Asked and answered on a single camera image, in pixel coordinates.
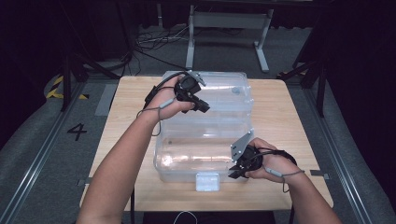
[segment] number 4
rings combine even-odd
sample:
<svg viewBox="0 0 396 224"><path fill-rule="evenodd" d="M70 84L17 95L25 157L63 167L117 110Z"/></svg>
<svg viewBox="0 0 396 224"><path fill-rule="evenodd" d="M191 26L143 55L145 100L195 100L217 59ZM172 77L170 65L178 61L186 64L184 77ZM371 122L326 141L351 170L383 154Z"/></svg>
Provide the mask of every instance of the number 4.
<svg viewBox="0 0 396 224"><path fill-rule="evenodd" d="M72 129L70 129L69 131L67 131L68 133L76 133L76 141L78 141L79 139L79 135L82 133L86 133L87 131L82 130L84 128L84 124L80 123L78 124L76 127L73 127Z"/></svg>

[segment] person's left hand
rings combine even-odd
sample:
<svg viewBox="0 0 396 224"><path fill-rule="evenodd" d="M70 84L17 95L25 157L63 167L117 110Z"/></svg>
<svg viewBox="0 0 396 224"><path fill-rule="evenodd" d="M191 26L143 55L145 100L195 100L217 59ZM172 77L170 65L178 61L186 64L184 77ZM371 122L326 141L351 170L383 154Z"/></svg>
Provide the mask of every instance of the person's left hand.
<svg viewBox="0 0 396 224"><path fill-rule="evenodd" d="M194 108L194 104L192 102L181 102L176 99L174 87L177 81L181 78L182 76L173 77L169 81L165 82L147 106L146 109L156 108L166 101L174 99L170 105L160 110L159 120L172 118L176 113L182 110L190 110Z"/></svg>

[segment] metal frame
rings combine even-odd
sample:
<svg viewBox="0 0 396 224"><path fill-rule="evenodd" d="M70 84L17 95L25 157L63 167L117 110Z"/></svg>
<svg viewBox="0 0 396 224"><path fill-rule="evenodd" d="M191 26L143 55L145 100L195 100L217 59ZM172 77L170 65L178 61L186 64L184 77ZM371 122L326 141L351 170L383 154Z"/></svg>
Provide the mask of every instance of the metal frame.
<svg viewBox="0 0 396 224"><path fill-rule="evenodd" d="M244 29L261 29L262 35L258 41L254 42L257 57L264 73L269 72L268 63L265 60L262 46L268 33L274 11L268 10L266 14L241 14L241 13L215 13L215 12L197 12L194 6L190 6L189 19L189 46L187 49L186 68L192 70L194 60L194 28L195 27L226 27L226 28L244 28Z"/></svg>

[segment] wooden table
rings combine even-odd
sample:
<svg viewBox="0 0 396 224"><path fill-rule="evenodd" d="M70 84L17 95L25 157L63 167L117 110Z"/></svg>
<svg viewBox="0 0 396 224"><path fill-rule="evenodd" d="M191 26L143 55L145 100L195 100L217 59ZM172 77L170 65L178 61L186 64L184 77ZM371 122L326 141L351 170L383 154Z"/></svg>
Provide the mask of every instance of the wooden table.
<svg viewBox="0 0 396 224"><path fill-rule="evenodd" d="M90 176L93 176L105 155L143 107L148 92L160 82L160 77L123 77L120 80ZM249 79L248 83L254 99L251 121L255 136L289 152L332 206L332 197L324 178L310 175L309 170L319 169L318 162L285 83L272 79ZM290 196L282 192L282 184L265 179L250 178L244 183L220 183L220 191L212 192L196 191L195 183L164 183L153 165L155 142L156 138L152 137L136 180L136 211L290 209ZM129 209L130 205L127 204L125 210Z"/></svg>

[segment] clear plastic container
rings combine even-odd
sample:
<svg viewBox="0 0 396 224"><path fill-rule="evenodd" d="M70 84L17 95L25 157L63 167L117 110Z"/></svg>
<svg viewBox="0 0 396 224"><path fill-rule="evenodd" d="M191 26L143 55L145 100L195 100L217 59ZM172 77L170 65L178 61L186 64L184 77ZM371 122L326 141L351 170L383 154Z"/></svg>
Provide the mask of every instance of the clear plastic container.
<svg viewBox="0 0 396 224"><path fill-rule="evenodd" d="M230 145L251 130L253 100L243 73L201 72L206 86L196 96L209 103L206 113L178 113L162 121L154 166L166 182L195 182L197 174L219 174L220 182L234 166Z"/></svg>

